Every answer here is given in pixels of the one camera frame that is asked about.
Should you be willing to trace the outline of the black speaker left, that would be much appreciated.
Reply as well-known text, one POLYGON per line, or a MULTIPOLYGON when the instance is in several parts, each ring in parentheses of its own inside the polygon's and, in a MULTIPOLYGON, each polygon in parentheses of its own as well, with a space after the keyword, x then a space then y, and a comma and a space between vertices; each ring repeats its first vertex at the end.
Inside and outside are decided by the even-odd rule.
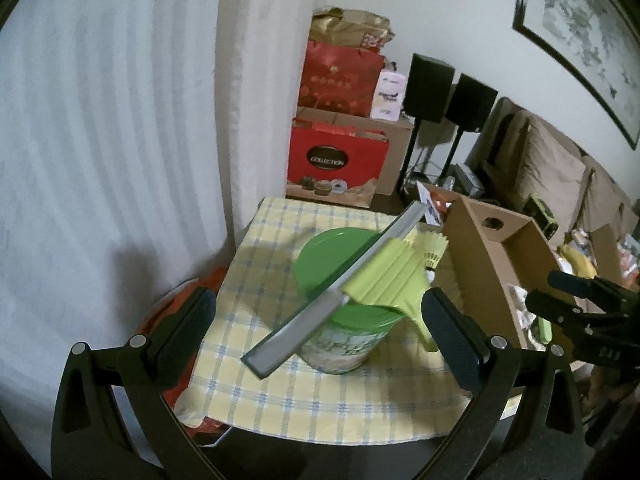
POLYGON ((408 177, 420 128, 424 122, 438 124, 442 121, 453 80, 454 68, 451 65, 430 56, 413 53, 402 110, 414 119, 414 123, 395 186, 395 191, 402 200, 406 195, 402 188, 408 177))

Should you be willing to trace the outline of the green grey Health 01 case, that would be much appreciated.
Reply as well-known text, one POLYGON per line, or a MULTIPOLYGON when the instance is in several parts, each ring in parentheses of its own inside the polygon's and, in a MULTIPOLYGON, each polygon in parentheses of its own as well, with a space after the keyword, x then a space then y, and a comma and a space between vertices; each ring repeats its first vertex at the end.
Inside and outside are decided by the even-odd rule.
POLYGON ((418 224, 425 205, 415 200, 374 240, 356 250, 280 327, 248 350, 241 362, 259 379, 270 376, 350 300, 367 307, 391 308, 405 315, 424 350, 437 344, 423 321, 421 301, 431 287, 416 251, 418 224))

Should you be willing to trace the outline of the crumpled brown paper bag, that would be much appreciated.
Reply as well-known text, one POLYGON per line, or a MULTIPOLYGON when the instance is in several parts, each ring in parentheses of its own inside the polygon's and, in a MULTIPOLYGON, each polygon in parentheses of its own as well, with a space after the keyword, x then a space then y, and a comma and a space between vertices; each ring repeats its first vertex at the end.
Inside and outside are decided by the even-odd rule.
POLYGON ((312 41, 373 52, 381 50, 394 37, 388 18, 369 11, 336 6, 314 12, 309 29, 312 41))

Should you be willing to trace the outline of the red Collection gift bag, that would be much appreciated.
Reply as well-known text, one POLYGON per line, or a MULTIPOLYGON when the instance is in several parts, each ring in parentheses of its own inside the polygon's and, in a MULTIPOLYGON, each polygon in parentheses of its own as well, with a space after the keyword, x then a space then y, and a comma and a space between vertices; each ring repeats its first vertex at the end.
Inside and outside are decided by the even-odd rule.
POLYGON ((295 118, 285 193, 301 200, 368 208, 389 148, 381 131, 295 118))

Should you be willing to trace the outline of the brown sofa cushions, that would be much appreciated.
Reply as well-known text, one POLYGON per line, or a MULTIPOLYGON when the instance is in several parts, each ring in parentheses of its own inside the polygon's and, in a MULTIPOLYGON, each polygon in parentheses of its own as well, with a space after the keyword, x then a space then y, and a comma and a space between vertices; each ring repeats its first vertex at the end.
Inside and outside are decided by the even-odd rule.
POLYGON ((498 101, 483 132, 478 169, 503 207, 525 211, 530 196, 548 207, 558 228, 555 248, 570 232, 610 226, 618 240, 639 217, 618 183, 569 136, 508 98, 498 101))

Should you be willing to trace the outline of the black speaker right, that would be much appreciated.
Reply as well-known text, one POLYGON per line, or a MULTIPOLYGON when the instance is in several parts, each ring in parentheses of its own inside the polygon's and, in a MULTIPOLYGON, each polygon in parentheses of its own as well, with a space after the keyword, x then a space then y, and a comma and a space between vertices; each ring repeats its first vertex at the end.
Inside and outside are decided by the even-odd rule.
POLYGON ((447 158, 439 179, 447 177, 454 154, 466 132, 482 131, 496 102, 498 91, 479 80, 461 74, 449 101, 445 118, 456 126, 447 158))

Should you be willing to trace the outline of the yellow plaid tablecloth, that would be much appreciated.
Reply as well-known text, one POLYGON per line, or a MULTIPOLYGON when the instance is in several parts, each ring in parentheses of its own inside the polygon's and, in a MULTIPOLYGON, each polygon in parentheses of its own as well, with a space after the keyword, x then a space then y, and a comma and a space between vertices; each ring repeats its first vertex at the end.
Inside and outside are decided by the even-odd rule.
POLYGON ((383 445, 448 434, 471 397, 427 331, 401 322, 352 372, 318 372, 303 344, 348 303, 346 283, 387 247, 411 242, 424 208, 397 217, 367 210, 267 198, 258 207, 216 298, 186 390, 175 412, 194 428, 206 419, 308 443, 383 445), (294 262, 314 236, 360 228, 368 240, 309 294, 294 262))

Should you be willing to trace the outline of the white pink tissue pack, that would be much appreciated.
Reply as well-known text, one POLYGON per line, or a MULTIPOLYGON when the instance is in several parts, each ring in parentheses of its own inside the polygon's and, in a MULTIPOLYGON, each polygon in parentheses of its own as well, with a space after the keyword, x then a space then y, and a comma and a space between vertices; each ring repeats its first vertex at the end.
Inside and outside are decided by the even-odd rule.
POLYGON ((407 77, 396 70, 382 70, 378 76, 370 110, 370 118, 397 122, 402 110, 407 77))

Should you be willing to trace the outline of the large brown cardboard carton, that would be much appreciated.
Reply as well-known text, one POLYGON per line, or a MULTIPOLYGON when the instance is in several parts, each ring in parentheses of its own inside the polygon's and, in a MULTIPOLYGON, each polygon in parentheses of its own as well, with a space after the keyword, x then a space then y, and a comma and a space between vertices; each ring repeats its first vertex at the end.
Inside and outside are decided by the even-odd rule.
POLYGON ((413 129, 413 123, 410 122, 405 114, 401 114, 397 122, 390 122, 385 119, 371 119, 299 106, 297 107, 296 116, 337 126, 352 126, 359 129, 382 131, 388 140, 388 151, 378 177, 375 193, 380 195, 393 194, 408 151, 413 129))

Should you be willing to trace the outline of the green black device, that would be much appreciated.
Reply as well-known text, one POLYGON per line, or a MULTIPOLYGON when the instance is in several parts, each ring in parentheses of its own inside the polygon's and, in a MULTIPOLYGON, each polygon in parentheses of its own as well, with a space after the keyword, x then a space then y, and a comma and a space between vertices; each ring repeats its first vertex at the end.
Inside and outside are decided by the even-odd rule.
POLYGON ((523 214, 532 218, 547 240, 551 240, 558 232, 559 223, 544 200, 532 193, 527 197, 523 206, 523 214))

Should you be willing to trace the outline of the brown cardboard box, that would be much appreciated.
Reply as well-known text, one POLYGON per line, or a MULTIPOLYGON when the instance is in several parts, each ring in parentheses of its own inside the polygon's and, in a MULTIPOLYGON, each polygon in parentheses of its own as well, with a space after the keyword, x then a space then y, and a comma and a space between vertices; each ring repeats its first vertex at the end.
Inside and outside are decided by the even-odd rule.
POLYGON ((543 292, 582 308, 585 303, 547 283, 559 263, 533 219, 461 196, 448 208, 442 228, 457 274, 466 315, 488 335, 531 349, 508 287, 543 292))

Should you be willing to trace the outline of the yellow shuttlecock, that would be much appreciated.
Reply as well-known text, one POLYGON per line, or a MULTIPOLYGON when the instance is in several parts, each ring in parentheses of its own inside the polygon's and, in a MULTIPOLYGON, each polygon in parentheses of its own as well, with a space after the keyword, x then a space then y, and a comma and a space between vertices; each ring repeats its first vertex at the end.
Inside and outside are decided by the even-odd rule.
POLYGON ((446 252, 449 240, 439 232, 422 232, 416 236, 416 251, 427 270, 435 270, 446 252))

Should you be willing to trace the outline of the black speaker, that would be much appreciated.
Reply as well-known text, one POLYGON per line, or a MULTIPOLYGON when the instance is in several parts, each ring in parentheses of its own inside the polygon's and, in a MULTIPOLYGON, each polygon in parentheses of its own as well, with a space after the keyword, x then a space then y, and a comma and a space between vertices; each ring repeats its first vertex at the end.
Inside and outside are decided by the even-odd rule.
POLYGON ((456 126, 447 158, 439 179, 447 177, 454 154, 466 132, 482 131, 496 102, 498 91, 479 80, 461 74, 449 101, 445 118, 456 126))
POLYGON ((442 121, 453 80, 454 68, 451 65, 430 56, 413 53, 402 110, 414 119, 414 123, 395 186, 395 191, 402 200, 406 195, 402 188, 408 177, 420 128, 424 122, 438 124, 442 121))

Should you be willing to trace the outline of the framed wall painting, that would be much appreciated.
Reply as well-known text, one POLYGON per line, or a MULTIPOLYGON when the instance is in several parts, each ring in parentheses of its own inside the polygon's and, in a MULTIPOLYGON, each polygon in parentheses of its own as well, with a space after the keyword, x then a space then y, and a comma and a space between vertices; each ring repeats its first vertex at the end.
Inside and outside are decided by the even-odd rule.
POLYGON ((618 0, 516 0, 513 28, 568 70, 639 144, 639 31, 618 0))

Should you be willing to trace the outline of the red floral gift bag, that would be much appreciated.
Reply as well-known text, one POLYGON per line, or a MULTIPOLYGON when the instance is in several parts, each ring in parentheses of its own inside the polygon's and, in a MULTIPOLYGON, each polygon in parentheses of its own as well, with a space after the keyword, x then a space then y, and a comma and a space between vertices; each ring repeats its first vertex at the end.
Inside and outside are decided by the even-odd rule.
POLYGON ((368 117, 384 66, 376 52, 309 40, 297 105, 368 117))

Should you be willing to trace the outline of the white curtain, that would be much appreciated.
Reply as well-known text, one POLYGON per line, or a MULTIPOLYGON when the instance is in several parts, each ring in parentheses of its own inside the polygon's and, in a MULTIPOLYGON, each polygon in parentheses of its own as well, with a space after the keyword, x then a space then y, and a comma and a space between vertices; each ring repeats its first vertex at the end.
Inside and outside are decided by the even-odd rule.
POLYGON ((284 192, 316 0, 20 0, 1 31, 1 408, 50 463, 70 347, 122 344, 284 192))

